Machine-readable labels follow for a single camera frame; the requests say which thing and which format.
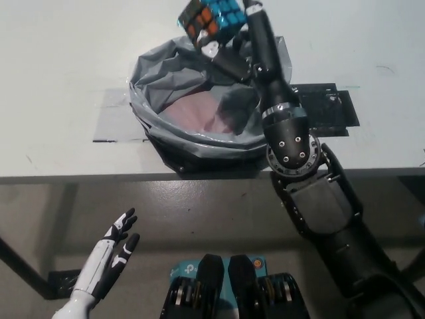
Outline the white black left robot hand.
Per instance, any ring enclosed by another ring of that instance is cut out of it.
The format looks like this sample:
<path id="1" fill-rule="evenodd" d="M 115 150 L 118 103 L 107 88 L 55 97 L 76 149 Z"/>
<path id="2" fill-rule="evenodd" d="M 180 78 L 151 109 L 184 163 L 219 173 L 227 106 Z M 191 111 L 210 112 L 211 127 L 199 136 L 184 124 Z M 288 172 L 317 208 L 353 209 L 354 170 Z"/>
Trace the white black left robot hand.
<path id="1" fill-rule="evenodd" d="M 140 240 L 140 235 L 129 236 L 128 231 L 137 221 L 135 209 L 122 214 L 96 243 L 83 269 L 74 290 L 80 290 L 96 300 L 106 297 L 123 272 Z"/>

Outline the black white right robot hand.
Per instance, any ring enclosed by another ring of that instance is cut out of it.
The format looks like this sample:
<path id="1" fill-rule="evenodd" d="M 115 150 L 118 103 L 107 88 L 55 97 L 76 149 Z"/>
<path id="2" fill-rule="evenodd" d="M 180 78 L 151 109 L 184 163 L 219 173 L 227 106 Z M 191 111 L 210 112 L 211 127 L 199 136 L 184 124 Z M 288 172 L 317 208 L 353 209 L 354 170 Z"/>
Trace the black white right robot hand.
<path id="1" fill-rule="evenodd" d="M 262 110 L 283 104 L 298 107 L 299 99 L 286 82 L 270 20 L 259 1 L 244 1 L 248 30 L 239 32 L 234 40 L 248 41 L 251 61 L 239 56 L 238 49 L 228 49 L 207 31 L 199 33 L 197 50 L 225 75 L 239 82 L 255 80 L 262 99 Z"/>

